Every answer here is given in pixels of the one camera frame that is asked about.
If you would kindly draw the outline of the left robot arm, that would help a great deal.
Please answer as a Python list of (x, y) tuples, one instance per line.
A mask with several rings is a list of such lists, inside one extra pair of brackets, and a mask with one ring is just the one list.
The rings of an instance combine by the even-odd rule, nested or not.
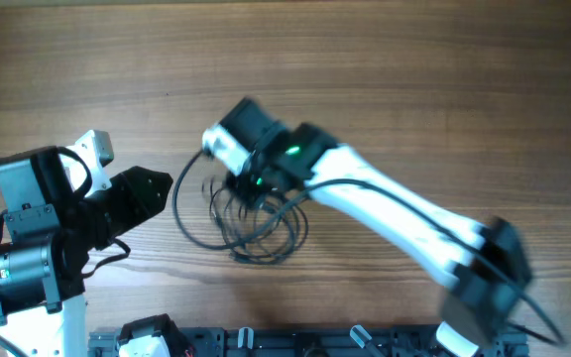
[(0, 158), (0, 346), (12, 356), (84, 356), (83, 270), (92, 249), (161, 213), (172, 178), (134, 166), (94, 189), (96, 172), (67, 147)]

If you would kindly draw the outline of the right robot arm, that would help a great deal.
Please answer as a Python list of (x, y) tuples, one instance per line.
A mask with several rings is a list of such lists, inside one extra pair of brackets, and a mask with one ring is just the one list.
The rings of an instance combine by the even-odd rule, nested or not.
[(495, 343), (532, 278), (516, 229), (483, 225), (441, 208), (388, 178), (321, 128), (291, 129), (251, 98), (202, 135), (229, 171), (235, 193), (255, 203), (298, 190), (340, 211), (408, 254), (446, 290), (437, 341), (457, 356)]

